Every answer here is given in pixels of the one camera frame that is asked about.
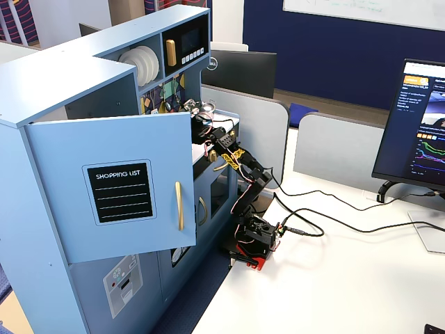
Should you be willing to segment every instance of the sticker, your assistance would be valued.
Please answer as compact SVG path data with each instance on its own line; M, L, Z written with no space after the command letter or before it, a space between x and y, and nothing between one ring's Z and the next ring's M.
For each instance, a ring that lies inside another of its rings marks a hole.
M87 168L99 223L153 216L147 164Z

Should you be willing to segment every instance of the open cabinet door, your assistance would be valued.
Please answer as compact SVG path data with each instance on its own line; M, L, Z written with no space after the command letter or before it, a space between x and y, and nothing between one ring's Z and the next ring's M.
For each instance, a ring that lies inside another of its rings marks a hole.
M69 263L195 245L189 113L25 130Z

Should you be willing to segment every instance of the whiteboard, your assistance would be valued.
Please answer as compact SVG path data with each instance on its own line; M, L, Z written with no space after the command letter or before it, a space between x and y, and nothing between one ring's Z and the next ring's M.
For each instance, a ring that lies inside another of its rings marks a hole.
M445 0L284 0L291 12L445 31Z

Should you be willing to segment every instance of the white desk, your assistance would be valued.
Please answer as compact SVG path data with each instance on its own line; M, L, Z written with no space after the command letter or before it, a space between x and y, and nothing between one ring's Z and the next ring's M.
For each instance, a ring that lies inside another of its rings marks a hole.
M283 187L289 193L322 189L360 207L373 204L359 189L298 173L288 173ZM312 208L362 229L408 222L408 210L425 209L399 201L356 212L321 194L279 197L290 208ZM287 214L274 201L264 218L274 224ZM423 334L427 323L445 328L445 257L427 253L414 227L359 234L302 215L327 235L286 233L261 272L237 262L194 334ZM296 218L287 225L313 231Z

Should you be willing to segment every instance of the blue wall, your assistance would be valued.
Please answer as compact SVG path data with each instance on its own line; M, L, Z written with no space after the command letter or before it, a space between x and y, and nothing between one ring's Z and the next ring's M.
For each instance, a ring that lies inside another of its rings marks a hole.
M278 53L276 88L389 109L405 58L445 62L445 32L284 12L245 0L243 41Z

